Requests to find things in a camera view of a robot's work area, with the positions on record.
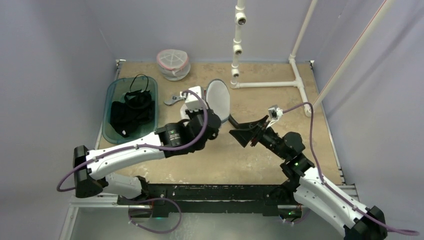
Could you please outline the white mesh laundry bag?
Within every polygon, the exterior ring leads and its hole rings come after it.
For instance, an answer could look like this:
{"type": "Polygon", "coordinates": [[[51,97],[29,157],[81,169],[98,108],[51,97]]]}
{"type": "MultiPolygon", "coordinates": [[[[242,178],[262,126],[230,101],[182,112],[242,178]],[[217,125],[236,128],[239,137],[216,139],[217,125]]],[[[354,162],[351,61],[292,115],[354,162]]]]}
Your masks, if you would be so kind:
{"type": "MultiPolygon", "coordinates": [[[[221,123],[225,123],[230,116],[230,92],[227,85],[221,79],[213,79],[208,83],[205,91],[205,102],[207,107],[214,111],[221,120],[221,123]]],[[[180,118],[188,119],[189,116],[186,113],[184,104],[180,108],[180,118]]]]}

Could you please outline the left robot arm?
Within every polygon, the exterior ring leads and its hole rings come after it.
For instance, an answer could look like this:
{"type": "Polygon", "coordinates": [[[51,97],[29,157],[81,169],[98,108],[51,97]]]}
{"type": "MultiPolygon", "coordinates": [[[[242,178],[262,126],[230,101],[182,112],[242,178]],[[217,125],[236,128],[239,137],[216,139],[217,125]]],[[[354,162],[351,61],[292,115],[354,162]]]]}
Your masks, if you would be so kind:
{"type": "Polygon", "coordinates": [[[80,145],[73,150],[75,195],[96,196],[102,192],[120,195],[138,205],[149,199],[144,177],[127,177],[116,171],[151,160],[187,155],[204,149],[208,140],[219,134],[221,119],[212,111],[198,111],[188,119],[168,123],[140,139],[113,147],[88,150],[80,145]]]}

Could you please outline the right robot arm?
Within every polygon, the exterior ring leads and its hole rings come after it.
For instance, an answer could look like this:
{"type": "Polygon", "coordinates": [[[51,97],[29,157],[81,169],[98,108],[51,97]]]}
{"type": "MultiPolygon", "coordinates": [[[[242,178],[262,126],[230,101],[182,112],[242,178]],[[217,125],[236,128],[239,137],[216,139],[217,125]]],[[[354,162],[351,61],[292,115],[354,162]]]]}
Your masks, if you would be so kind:
{"type": "Polygon", "coordinates": [[[242,146],[260,143],[284,162],[280,165],[287,180],[281,185],[280,196],[288,204],[295,201],[306,206],[334,227],[345,240],[384,240],[388,231],[375,223],[385,222],[384,213],[349,196],[323,176],[316,164],[303,153],[305,145],[297,132],[279,136],[267,127],[267,117],[241,123],[229,134],[242,146]]]}

